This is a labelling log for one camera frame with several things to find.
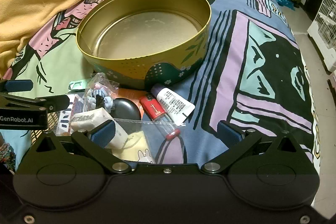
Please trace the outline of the white soap packet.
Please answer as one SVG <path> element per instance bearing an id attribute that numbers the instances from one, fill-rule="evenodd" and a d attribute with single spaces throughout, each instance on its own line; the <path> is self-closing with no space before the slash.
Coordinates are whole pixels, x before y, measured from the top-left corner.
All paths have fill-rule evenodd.
<path id="1" fill-rule="evenodd" d="M 128 138 L 126 131 L 102 107 L 75 114 L 70 126 L 73 132 L 87 131 L 88 138 L 102 148 L 121 149 Z"/>

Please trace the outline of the black round case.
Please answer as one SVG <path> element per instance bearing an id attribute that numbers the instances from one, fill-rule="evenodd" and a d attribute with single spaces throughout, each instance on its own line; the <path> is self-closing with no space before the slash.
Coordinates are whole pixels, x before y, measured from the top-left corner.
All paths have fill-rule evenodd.
<path id="1" fill-rule="evenodd" d="M 138 106 L 127 98 L 116 98 L 110 112 L 113 118 L 141 120 L 141 113 Z"/>

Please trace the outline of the white tube purple cap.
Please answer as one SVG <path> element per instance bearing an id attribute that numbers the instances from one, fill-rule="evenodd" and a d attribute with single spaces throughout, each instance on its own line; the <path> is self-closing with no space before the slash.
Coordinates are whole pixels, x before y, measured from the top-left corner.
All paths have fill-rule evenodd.
<path id="1" fill-rule="evenodd" d="M 194 104 L 163 85 L 154 85 L 151 93 L 178 126 L 183 124 L 195 109 Z"/>

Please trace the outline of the red clear lighter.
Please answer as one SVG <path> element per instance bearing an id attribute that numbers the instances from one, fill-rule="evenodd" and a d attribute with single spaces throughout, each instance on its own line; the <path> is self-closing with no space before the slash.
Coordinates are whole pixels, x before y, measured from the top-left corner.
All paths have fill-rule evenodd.
<path id="1" fill-rule="evenodd" d="M 139 102 L 166 140 L 172 140 L 181 133 L 178 126 L 151 94 L 141 97 Z"/>

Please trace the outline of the orange tube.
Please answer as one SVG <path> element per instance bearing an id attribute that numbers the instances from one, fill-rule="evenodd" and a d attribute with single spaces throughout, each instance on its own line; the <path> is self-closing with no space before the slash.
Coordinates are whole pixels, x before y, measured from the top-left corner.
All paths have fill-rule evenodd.
<path id="1" fill-rule="evenodd" d="M 126 98 L 134 102 L 138 108 L 141 108 L 141 104 L 139 99 L 147 94 L 146 91 L 143 90 L 134 90 L 134 89 L 126 89 L 126 88 L 119 88 L 117 98 Z"/>

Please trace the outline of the green foil sachet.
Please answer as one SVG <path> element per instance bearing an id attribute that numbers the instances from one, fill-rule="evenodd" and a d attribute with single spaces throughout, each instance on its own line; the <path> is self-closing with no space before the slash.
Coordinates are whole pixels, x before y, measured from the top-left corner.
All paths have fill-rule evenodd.
<path id="1" fill-rule="evenodd" d="M 76 80 L 71 81 L 68 85 L 68 91 L 74 92 L 79 90 L 85 90 L 90 83 L 91 79 L 83 79 L 83 80 Z"/>

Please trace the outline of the colourful printed bed cover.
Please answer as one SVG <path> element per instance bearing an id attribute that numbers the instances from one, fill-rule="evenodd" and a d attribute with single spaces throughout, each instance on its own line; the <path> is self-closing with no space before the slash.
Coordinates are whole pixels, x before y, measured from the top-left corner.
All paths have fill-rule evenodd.
<path id="1" fill-rule="evenodd" d="M 6 79 L 30 79 L 26 97 L 62 94 L 93 69 L 75 43 L 78 24 L 103 0 L 82 0 L 53 16 L 12 62 Z M 293 32 L 275 0 L 208 0 L 209 44 L 201 66 L 166 85 L 195 105 L 172 140 L 145 135 L 155 163 L 210 161 L 227 146 L 217 125 L 274 136 L 290 132 L 315 168 L 320 166 L 318 120 L 309 75 Z"/>

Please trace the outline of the round gold tin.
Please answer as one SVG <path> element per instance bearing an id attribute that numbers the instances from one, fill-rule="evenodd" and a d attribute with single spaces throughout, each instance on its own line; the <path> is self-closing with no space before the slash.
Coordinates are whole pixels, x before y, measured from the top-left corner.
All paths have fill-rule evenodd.
<path id="1" fill-rule="evenodd" d="M 208 0 L 104 0 L 79 24 L 76 44 L 96 72 L 143 90 L 201 65 L 210 21 Z"/>

